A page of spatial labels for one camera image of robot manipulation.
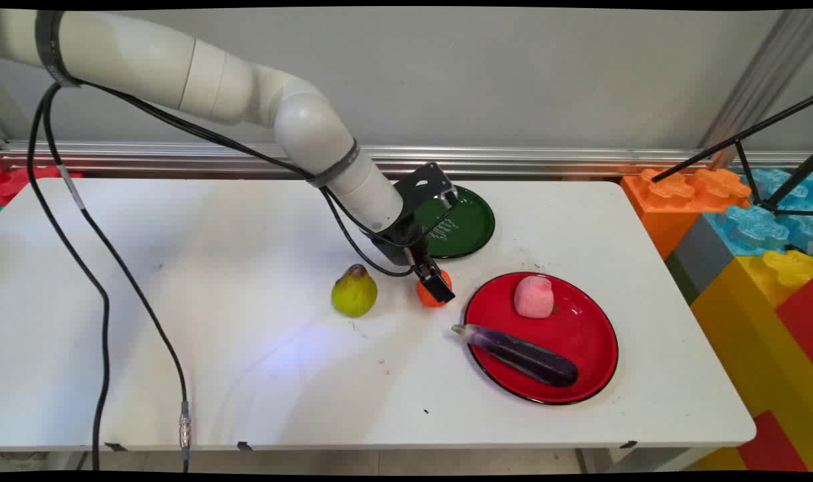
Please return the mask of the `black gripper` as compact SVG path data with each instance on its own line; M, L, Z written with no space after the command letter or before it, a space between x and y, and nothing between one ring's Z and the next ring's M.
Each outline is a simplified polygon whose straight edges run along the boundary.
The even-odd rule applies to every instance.
M365 232L367 238L396 266L413 268L422 279L422 304L443 306L455 298L446 271L430 255L430 233L434 226L419 220L398 220L385 231Z

